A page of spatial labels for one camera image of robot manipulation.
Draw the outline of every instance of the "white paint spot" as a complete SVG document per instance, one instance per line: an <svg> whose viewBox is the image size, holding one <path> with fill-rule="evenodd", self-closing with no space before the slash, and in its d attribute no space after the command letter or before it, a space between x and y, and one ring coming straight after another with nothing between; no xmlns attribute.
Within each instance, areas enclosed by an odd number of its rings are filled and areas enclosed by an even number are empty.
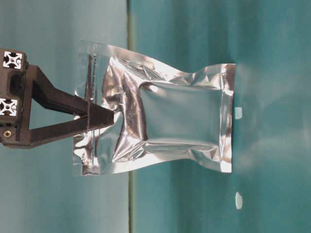
<svg viewBox="0 0 311 233"><path fill-rule="evenodd" d="M235 194L235 206L237 207L237 210L240 210L243 207L243 197L239 192Z"/></svg>
<svg viewBox="0 0 311 233"><path fill-rule="evenodd" d="M234 113L235 113L234 116L236 120L241 119L243 117L243 111L241 107L234 108Z"/></svg>

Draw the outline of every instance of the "silver foil pouch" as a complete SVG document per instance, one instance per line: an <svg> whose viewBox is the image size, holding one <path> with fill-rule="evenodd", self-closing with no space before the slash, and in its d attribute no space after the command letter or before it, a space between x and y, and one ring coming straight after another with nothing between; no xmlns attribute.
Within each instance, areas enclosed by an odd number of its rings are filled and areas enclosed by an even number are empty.
<svg viewBox="0 0 311 233"><path fill-rule="evenodd" d="M231 172L234 76L234 64L185 73L142 54L82 42L75 94L113 110L115 123L74 137L74 171L119 173L192 159Z"/></svg>

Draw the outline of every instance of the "teal background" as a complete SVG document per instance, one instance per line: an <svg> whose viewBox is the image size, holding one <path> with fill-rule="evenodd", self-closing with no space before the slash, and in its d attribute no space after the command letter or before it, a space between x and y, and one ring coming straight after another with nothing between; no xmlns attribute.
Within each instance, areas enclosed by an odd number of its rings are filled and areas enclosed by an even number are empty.
<svg viewBox="0 0 311 233"><path fill-rule="evenodd" d="M2 0L0 46L23 50L73 93L80 39L126 47L124 0ZM34 103L32 127L71 120ZM73 177L72 139L32 150L0 146L1 233L124 233L128 174Z"/></svg>
<svg viewBox="0 0 311 233"><path fill-rule="evenodd" d="M236 63L243 108L232 174L187 160L133 172L134 233L310 231L310 9L308 0L130 1L131 49L187 72Z"/></svg>

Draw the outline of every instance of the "aluminum foil bag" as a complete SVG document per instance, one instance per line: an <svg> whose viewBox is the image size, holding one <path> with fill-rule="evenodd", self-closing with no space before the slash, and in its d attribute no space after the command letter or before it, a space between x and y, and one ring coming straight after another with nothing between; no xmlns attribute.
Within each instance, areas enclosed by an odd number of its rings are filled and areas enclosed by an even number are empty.
<svg viewBox="0 0 311 233"><path fill-rule="evenodd" d="M231 172L234 75L234 64L185 73L142 54L82 42L75 94L113 110L115 124L74 137L74 171L119 173L192 159Z"/></svg>

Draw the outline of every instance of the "screw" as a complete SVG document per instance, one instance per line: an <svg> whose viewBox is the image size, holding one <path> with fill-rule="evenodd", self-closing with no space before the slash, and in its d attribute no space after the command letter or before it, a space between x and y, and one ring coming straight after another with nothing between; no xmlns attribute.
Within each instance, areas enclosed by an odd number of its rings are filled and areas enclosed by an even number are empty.
<svg viewBox="0 0 311 233"><path fill-rule="evenodd" d="M12 136L12 132L9 131L9 130L6 130L6 131L4 131L3 135L4 135L6 138L9 138L9 137Z"/></svg>

